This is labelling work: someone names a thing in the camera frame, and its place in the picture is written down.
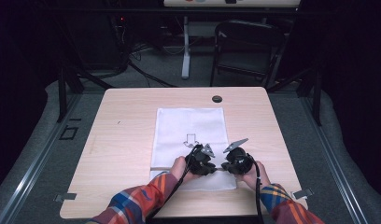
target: plaid shirt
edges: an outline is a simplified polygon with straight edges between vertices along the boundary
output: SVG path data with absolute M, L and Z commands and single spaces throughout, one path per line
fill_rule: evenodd
M 112 198 L 103 213 L 93 217 L 87 224 L 145 223 L 150 212 L 163 206 L 176 182 L 173 175 L 161 174 L 146 186 L 125 189 Z M 323 223 L 301 204 L 294 202 L 278 184 L 264 187 L 261 190 L 261 201 L 276 223 Z
M 261 201 L 276 223 L 324 223 L 303 205 L 294 202 L 279 184 L 264 187 Z
M 145 223 L 148 214 L 162 207 L 178 181 L 172 174 L 161 174 L 146 186 L 125 189 L 115 195 L 108 208 L 87 222 L 92 223 Z

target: wire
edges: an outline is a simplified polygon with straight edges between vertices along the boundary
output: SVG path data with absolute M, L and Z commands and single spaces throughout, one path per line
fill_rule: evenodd
M 172 85 L 172 84 L 169 84 L 159 78 L 156 78 L 146 72 L 144 72 L 143 70 L 141 70 L 140 68 L 138 68 L 135 64 L 132 63 L 132 61 L 129 60 L 128 64 L 137 72 L 139 72 L 141 75 L 143 75 L 145 78 L 149 78 L 151 80 L 154 80 L 156 82 L 158 82 L 159 84 L 161 84 L 163 87 L 176 87 L 175 85 Z
M 257 205 L 257 212 L 258 212 L 258 223 L 263 224 L 263 216 L 261 212 L 261 173 L 260 168 L 258 167 L 258 164 L 255 162 L 254 158 L 249 156 L 252 161 L 255 164 L 255 169 L 257 171 L 257 186 L 255 189 L 255 204 Z
M 168 200 L 171 198 L 171 196 L 173 196 L 173 194 L 178 190 L 179 186 L 181 186 L 182 182 L 184 181 L 184 178 L 185 178 L 185 175 L 187 175 L 188 171 L 191 169 L 191 166 L 192 164 L 190 165 L 190 160 L 191 160 L 191 154 L 194 152 L 194 150 L 196 149 L 196 147 L 194 147 L 191 151 L 190 151 L 190 154 L 187 156 L 188 157 L 188 160 L 187 160 L 187 165 L 185 166 L 185 169 L 184 169 L 184 173 L 182 173 L 182 176 L 181 178 L 179 178 L 178 182 L 176 182 L 176 185 L 174 186 L 173 190 L 171 191 L 170 195 L 167 197 L 167 199 L 164 201 L 164 204 L 165 205 Z M 146 218 L 146 221 L 148 222 L 148 220 L 150 220 L 151 218 L 153 218 L 156 214 L 158 214 L 159 211 L 161 211 L 162 207 L 160 208 L 157 208 L 155 211 L 153 211 L 151 214 L 149 214 Z

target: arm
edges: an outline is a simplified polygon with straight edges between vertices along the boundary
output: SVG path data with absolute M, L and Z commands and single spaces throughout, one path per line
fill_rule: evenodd
M 276 223 L 324 223 L 301 204 L 294 202 L 287 192 L 278 184 L 271 184 L 263 164 L 257 161 L 261 172 L 261 201 Z M 245 175 L 237 175 L 256 190 L 257 172 L 255 165 Z
M 169 174 L 156 176 L 149 184 L 125 189 L 115 195 L 108 208 L 87 222 L 92 223 L 145 223 L 146 217 L 162 207 L 182 176 L 186 163 L 184 157 L 175 160 Z M 188 173 L 184 182 L 197 177 Z

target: white towel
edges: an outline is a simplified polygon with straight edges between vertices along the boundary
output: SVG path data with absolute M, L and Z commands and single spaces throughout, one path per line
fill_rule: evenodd
M 155 139 L 153 142 L 150 178 L 170 168 L 179 156 L 187 156 L 191 146 L 209 144 L 215 158 L 211 163 L 217 168 L 224 163 L 223 150 L 229 145 L 222 108 L 159 108 L 157 111 Z M 183 184 L 179 190 L 235 189 L 233 175 L 216 171 Z

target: wooden table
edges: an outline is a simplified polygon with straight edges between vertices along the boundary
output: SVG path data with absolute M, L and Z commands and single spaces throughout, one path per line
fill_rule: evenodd
M 215 95 L 223 101 L 214 103 Z M 159 107 L 222 107 L 229 142 L 249 138 L 242 148 L 264 163 L 272 182 L 288 192 L 301 189 L 265 89 L 110 89 L 68 190 L 77 197 L 63 202 L 61 217 L 96 216 L 119 191 L 148 183 Z M 256 215 L 254 199 L 254 191 L 244 182 L 231 190 L 178 191 L 156 217 Z M 304 199 L 298 202 L 307 208 Z

